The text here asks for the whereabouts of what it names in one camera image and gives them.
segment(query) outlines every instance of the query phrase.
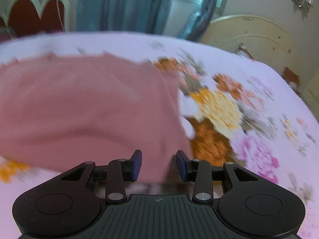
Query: white headboard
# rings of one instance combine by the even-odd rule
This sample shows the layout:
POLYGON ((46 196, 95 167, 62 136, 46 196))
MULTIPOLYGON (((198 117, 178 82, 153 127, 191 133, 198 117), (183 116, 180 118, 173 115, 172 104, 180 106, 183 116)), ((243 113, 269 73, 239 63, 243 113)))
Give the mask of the white headboard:
POLYGON ((200 43, 235 52, 243 43, 254 60, 279 74, 285 67, 299 74, 299 56, 290 36, 276 23, 254 15, 233 15, 211 21, 200 43))

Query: blue curtain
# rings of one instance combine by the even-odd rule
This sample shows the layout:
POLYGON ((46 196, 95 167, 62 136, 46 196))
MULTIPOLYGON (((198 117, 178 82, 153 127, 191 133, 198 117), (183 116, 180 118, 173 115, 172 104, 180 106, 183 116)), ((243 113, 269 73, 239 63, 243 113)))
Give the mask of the blue curtain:
POLYGON ((77 30, 162 34, 172 0, 78 0, 77 30))
POLYGON ((217 0, 202 0, 200 11, 195 12, 188 20, 183 32, 178 36, 191 41, 198 41, 211 21, 217 0))

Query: red panel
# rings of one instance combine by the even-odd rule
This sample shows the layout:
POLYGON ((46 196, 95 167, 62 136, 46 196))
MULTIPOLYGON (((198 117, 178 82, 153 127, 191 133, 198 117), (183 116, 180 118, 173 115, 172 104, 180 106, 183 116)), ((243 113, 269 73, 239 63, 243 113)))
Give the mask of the red panel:
MULTIPOLYGON (((58 0, 58 5, 61 16, 61 22, 64 25, 64 5, 60 0, 58 0)), ((48 1, 41 17, 42 29, 45 32, 62 31, 63 28, 61 26, 61 22, 59 20, 56 0, 48 1)))
POLYGON ((2 17, 0 17, 0 27, 6 27, 2 17))
POLYGON ((17 37, 36 34, 42 30, 39 15, 30 0, 18 0, 13 5, 8 26, 17 37))

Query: circular pad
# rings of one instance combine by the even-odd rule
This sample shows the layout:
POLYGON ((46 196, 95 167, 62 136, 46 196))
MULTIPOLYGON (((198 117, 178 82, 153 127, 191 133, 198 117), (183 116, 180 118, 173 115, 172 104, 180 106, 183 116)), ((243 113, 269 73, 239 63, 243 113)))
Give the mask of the circular pad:
POLYGON ((217 212, 235 231, 258 238, 297 233, 304 217, 302 201, 271 182, 238 182, 218 202, 217 212))
POLYGON ((41 185, 23 193, 14 202, 12 214, 23 233, 60 238, 92 224, 100 214, 100 202, 94 192, 70 181, 59 186, 41 185))
POLYGON ((282 202, 274 196, 259 194, 246 199, 246 207, 257 215, 272 216, 282 209, 282 202))
POLYGON ((43 214, 57 215, 68 211, 73 204, 73 200, 64 194, 53 193, 40 197, 35 207, 43 214))

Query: pink flower print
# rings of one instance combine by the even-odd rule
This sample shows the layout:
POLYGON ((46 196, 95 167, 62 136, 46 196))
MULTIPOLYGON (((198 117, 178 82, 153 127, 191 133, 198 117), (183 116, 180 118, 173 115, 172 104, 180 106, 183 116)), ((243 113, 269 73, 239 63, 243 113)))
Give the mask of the pink flower print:
POLYGON ((269 95, 271 95, 271 96, 273 95, 270 87, 264 85, 258 78, 252 77, 252 80, 255 81, 255 83, 259 84, 266 93, 269 93, 269 95))
POLYGON ((303 121, 302 119, 296 118, 296 120, 297 120, 298 124, 299 124, 300 126, 302 126, 302 128, 303 128, 304 130, 307 129, 307 125, 304 123, 304 121, 303 121))
POLYGON ((240 92, 240 100, 258 111, 264 110, 264 100, 257 97, 252 91, 242 89, 240 92))
POLYGON ((238 88, 239 82, 237 82, 235 79, 226 74, 222 74, 222 77, 224 77, 224 82, 229 90, 234 90, 238 88))
POLYGON ((306 217, 299 229, 298 235, 301 238, 317 238, 315 235, 318 235, 318 220, 319 215, 312 208, 306 207, 306 217))
POLYGON ((279 168, 278 159, 272 156, 266 142, 254 131, 236 136, 231 140, 231 146, 237 154, 237 159, 246 162, 245 168, 273 183, 278 183, 274 173, 275 169, 279 168))

